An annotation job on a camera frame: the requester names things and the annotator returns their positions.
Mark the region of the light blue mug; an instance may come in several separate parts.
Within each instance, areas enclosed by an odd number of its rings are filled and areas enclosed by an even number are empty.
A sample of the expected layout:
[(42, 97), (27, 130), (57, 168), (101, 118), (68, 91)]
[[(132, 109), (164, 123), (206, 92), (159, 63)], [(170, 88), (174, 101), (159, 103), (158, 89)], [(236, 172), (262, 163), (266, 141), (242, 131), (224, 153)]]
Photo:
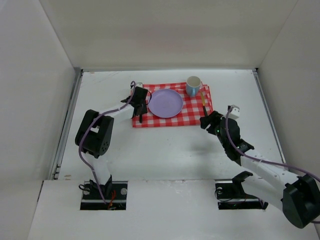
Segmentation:
[(202, 86), (202, 81), (197, 76), (190, 76), (186, 80), (185, 90), (189, 97), (195, 97)]

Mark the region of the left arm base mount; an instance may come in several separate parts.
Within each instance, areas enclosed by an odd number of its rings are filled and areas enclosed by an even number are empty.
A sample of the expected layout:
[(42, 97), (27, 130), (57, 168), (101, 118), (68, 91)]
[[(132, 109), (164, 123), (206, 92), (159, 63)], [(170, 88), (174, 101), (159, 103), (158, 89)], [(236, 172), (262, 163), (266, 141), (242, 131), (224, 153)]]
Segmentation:
[(124, 211), (127, 208), (127, 181), (113, 181), (112, 176), (106, 184), (98, 185), (93, 181), (85, 181), (78, 188), (82, 191), (80, 210), (82, 211)]

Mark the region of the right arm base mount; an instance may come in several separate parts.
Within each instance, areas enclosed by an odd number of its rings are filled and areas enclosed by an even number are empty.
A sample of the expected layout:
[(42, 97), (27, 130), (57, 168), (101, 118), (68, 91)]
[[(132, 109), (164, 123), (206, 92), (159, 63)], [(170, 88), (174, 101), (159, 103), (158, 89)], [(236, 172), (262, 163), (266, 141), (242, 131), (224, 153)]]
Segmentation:
[(215, 182), (214, 195), (219, 210), (266, 210), (268, 203), (245, 193), (242, 183), (253, 174), (243, 171), (227, 180)]

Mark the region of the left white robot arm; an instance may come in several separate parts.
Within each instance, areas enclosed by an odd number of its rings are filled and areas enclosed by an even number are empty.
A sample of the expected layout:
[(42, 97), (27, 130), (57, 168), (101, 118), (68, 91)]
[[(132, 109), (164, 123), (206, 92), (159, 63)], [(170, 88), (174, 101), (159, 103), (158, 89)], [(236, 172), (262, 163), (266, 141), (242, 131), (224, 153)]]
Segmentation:
[(101, 112), (93, 109), (85, 112), (75, 136), (75, 144), (81, 161), (91, 170), (93, 182), (98, 186), (105, 185), (111, 174), (105, 170), (99, 176), (92, 161), (102, 157), (109, 149), (114, 125), (134, 117), (142, 120), (142, 116), (148, 113), (147, 97), (152, 98), (149, 90), (133, 85), (129, 96), (121, 100), (119, 105)]

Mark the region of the red white checkered cloth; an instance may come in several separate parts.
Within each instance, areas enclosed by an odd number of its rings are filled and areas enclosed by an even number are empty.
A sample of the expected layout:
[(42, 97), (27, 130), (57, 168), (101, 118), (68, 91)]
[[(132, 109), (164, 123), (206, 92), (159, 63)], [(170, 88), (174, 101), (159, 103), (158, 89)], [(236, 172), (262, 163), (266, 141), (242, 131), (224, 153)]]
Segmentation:
[(139, 117), (132, 119), (134, 128), (157, 128), (157, 127), (180, 127), (180, 126), (195, 126), (200, 124), (200, 118), (204, 116), (203, 104), (200, 92), (205, 98), (205, 107), (207, 113), (213, 111), (212, 98), (210, 87), (207, 84), (202, 84), (199, 93), (195, 97), (190, 97), (186, 93), (186, 83), (162, 83), (162, 84), (143, 84), (143, 87), (154, 93), (161, 89), (171, 89), (178, 92), (183, 99), (183, 108), (179, 114), (171, 118), (160, 118), (153, 115), (148, 109), (148, 113), (142, 116), (142, 123), (139, 122)]

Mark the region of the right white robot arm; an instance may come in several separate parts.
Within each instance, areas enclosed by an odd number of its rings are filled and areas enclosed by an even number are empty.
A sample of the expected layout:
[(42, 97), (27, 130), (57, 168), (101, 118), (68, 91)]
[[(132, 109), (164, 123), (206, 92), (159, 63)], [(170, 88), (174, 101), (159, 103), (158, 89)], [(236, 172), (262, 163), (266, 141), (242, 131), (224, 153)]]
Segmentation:
[(232, 182), (241, 194), (253, 195), (273, 205), (295, 227), (319, 224), (320, 178), (304, 169), (267, 160), (241, 138), (240, 110), (228, 107), (225, 115), (213, 111), (200, 118), (200, 127), (217, 136), (227, 157), (245, 171)]

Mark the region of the purple plastic plate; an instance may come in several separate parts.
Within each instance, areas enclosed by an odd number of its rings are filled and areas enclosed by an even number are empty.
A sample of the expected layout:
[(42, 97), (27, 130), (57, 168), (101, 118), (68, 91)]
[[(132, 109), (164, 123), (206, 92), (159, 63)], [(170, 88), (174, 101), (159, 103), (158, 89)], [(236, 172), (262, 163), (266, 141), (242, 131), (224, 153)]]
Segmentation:
[(159, 118), (172, 118), (183, 109), (184, 101), (181, 95), (172, 89), (159, 89), (152, 93), (148, 104), (150, 112)]

